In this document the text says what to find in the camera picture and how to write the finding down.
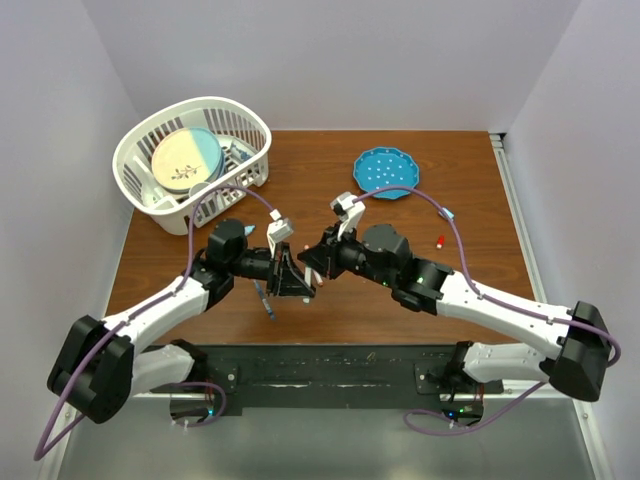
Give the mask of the white pen with orange tip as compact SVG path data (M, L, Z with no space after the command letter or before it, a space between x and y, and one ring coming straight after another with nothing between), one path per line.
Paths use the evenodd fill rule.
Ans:
M308 250L309 248L310 248L309 244L305 244L304 247L303 247L304 250ZM324 286L324 280L323 280L322 276L315 270L312 271L312 274L313 274L313 277L314 277L317 285L319 287L323 287Z

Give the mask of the blue patterned pen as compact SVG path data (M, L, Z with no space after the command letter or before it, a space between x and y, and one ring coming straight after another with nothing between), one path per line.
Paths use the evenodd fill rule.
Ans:
M258 294L258 296L260 298L260 301L261 301L261 303L262 303L267 315L269 316L269 318L272 321L275 321L276 320L276 315L275 315L275 312L274 312L273 308L271 307L271 305L269 303L269 300L267 298L267 295L266 295L265 291L263 290L263 288L260 285L258 280L254 280L253 284L254 284L256 292L257 292L257 294Z

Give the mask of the light blue eraser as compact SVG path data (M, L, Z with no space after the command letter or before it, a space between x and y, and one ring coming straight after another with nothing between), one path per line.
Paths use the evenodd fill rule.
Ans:
M455 218L455 215L448 210L447 208L442 208L438 214L443 218L443 219L448 219L448 220L453 220Z

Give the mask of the white pen with teal tip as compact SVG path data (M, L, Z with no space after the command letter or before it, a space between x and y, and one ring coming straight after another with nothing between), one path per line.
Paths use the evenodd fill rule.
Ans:
M310 267L305 267L304 280L307 286L312 286L312 269ZM310 300L310 297L304 297L303 303L308 305L310 303Z

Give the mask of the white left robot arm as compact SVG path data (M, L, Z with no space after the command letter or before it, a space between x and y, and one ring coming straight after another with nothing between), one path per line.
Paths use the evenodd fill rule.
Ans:
M287 241L289 219L271 222L265 247L251 248L244 224L218 223L207 245L192 255L181 275L152 297L118 314L76 320L47 379L48 389L96 424L106 422L133 395L175 383L200 390L207 368L184 343L149 346L180 323L210 310L233 289L236 278L264 282L277 297L315 295Z

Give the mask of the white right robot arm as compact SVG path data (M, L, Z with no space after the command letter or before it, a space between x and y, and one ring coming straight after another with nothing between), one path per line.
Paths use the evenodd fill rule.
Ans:
M355 232L329 227L299 260L327 279L344 272L387 287L402 307L468 321L512 338L505 345L460 343L445 369L448 386L469 392L478 383L548 383L573 399L596 402L617 348L597 307L531 301L468 280L451 267L414 254L389 224Z

